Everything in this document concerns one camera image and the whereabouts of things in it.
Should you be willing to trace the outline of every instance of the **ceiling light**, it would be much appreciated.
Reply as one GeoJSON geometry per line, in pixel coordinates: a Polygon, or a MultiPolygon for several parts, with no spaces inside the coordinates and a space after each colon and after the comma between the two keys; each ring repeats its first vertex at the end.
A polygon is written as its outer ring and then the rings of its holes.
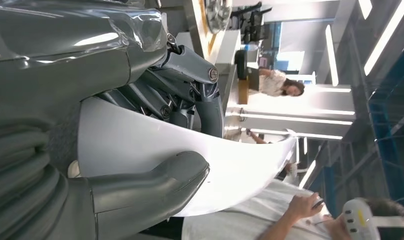
{"type": "Polygon", "coordinates": [[[320,87],[320,86],[306,86],[309,91],[316,92],[329,92],[329,93],[350,93],[352,90],[350,88],[334,88],[334,87],[320,87]]]}
{"type": "Polygon", "coordinates": [[[333,86],[337,86],[339,84],[339,76],[337,74],[336,56],[334,55],[334,45],[330,25],[325,29],[325,37],[327,40],[328,61],[330,62],[331,82],[333,83],[333,86]]]}
{"type": "MultiPolygon", "coordinates": [[[[250,131],[254,133],[262,133],[262,134],[277,134],[277,135],[287,135],[288,131],[277,131],[277,130],[266,130],[266,129],[255,129],[252,128],[250,131]]],[[[308,138],[317,138],[317,139],[333,139],[333,140],[341,140],[342,136],[334,136],[334,135],[324,135],[324,134],[313,134],[313,133],[296,133],[298,137],[308,137],[308,138]]]]}
{"type": "Polygon", "coordinates": [[[359,0],[359,5],[361,6],[362,15],[364,19],[367,19],[373,9],[371,0],[359,0]]]}
{"type": "Polygon", "coordinates": [[[302,80],[302,81],[315,81],[315,76],[314,75],[308,75],[308,74],[287,74],[286,77],[291,80],[302,80]]]}
{"type": "Polygon", "coordinates": [[[296,163],[300,162],[299,138],[296,141],[296,163]]]}
{"type": "Polygon", "coordinates": [[[303,138],[303,151],[305,152],[305,155],[308,153],[308,138],[307,137],[303,138]]]}
{"type": "Polygon", "coordinates": [[[273,116],[273,115],[261,115],[261,114],[239,114],[243,118],[254,118],[254,119],[271,119],[271,120],[284,120],[293,122],[306,122],[306,123],[320,123],[320,124],[339,124],[339,125],[352,125],[351,121],[337,121],[337,120],[326,120],[326,119],[314,119],[314,118],[303,118],[303,117],[291,117],[291,116],[273,116]]]}
{"type": "Polygon", "coordinates": [[[313,77],[312,85],[316,85],[317,84],[317,73],[315,71],[312,73],[312,77],[313,77]]]}
{"type": "MultiPolygon", "coordinates": [[[[233,105],[233,107],[236,108],[250,108],[250,105],[233,105]]],[[[295,111],[293,109],[287,109],[287,108],[282,108],[282,109],[276,109],[274,108],[273,112],[270,113],[276,113],[276,114],[295,114],[295,111]]],[[[300,109],[297,109],[297,113],[315,113],[315,114],[333,114],[333,115],[355,115],[354,111],[344,111],[344,110],[328,110],[328,109],[318,109],[318,108],[306,108],[302,107],[300,109]]],[[[240,113],[237,112],[226,112],[225,116],[240,116],[240,113]]]]}
{"type": "Polygon", "coordinates": [[[303,176],[302,181],[299,184],[299,188],[302,189],[305,187],[306,182],[308,181],[309,177],[311,176],[312,172],[314,171],[315,167],[317,165],[317,161],[314,160],[311,165],[308,168],[308,171],[306,172],[305,176],[303,176]]]}
{"type": "Polygon", "coordinates": [[[286,156],[286,160],[290,160],[292,158],[292,155],[293,155],[293,151],[290,151],[286,156]]]}
{"type": "Polygon", "coordinates": [[[238,129],[240,129],[239,126],[225,126],[225,127],[224,127],[224,130],[225,130],[225,131],[238,130],[238,129]]]}
{"type": "Polygon", "coordinates": [[[387,25],[386,29],[384,29],[383,35],[381,35],[380,39],[377,42],[377,45],[375,46],[373,52],[368,58],[367,63],[364,66],[365,75],[368,76],[371,73],[371,70],[373,69],[375,63],[377,63],[378,58],[380,57],[381,53],[383,52],[384,48],[386,47],[387,43],[389,42],[396,28],[398,27],[403,16],[404,16],[404,0],[402,0],[401,3],[399,4],[398,8],[395,11],[395,14],[390,19],[390,22],[387,25]]]}

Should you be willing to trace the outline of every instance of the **vr headset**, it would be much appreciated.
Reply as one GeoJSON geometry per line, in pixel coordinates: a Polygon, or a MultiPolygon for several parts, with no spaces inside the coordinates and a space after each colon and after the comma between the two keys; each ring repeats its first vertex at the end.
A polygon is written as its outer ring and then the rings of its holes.
{"type": "Polygon", "coordinates": [[[352,240],[380,240],[378,228],[404,228],[404,217],[374,216],[362,198],[346,202],[343,216],[352,240]]]}

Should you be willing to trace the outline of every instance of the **plastic wrap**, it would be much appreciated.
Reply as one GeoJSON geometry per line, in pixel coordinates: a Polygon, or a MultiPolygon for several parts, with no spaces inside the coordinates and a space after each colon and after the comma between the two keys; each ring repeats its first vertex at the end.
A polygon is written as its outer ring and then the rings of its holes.
{"type": "Polygon", "coordinates": [[[127,0],[125,4],[131,7],[144,8],[145,0],[127,0]]]}
{"type": "Polygon", "coordinates": [[[0,61],[24,59],[25,68],[112,49],[154,52],[165,46],[155,9],[106,0],[0,0],[0,61]]]}
{"type": "Polygon", "coordinates": [[[226,30],[231,12],[230,0],[205,0],[206,21],[212,34],[226,30]]]}

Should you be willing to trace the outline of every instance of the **dark hair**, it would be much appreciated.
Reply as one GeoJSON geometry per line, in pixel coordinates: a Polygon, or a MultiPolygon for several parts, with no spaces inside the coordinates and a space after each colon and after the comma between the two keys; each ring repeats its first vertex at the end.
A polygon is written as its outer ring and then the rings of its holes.
{"type": "MultiPolygon", "coordinates": [[[[297,87],[297,88],[299,89],[299,91],[300,91],[300,94],[297,95],[297,96],[295,96],[295,97],[298,97],[298,96],[302,95],[302,94],[305,92],[305,85],[303,85],[303,83],[298,82],[298,81],[295,81],[295,80],[290,80],[290,79],[288,79],[288,78],[286,78],[286,80],[284,81],[283,86],[284,86],[284,87],[289,87],[289,86],[295,86],[295,87],[297,87]]],[[[286,92],[286,91],[283,91],[283,92],[281,93],[281,95],[287,96],[287,92],[286,92]]]]}
{"type": "MultiPolygon", "coordinates": [[[[378,217],[404,217],[404,206],[388,199],[365,199],[374,216],[378,217]]],[[[382,227],[378,228],[381,240],[404,240],[404,228],[382,227]]]]}

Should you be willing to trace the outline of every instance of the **smartphone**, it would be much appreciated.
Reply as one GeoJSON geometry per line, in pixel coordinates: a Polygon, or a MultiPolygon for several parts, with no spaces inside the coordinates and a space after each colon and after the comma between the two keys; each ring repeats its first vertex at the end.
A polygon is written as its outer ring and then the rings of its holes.
{"type": "Polygon", "coordinates": [[[319,202],[317,202],[313,207],[312,207],[312,209],[316,209],[317,207],[319,207],[321,204],[323,204],[324,203],[324,200],[323,199],[321,199],[319,202]]]}

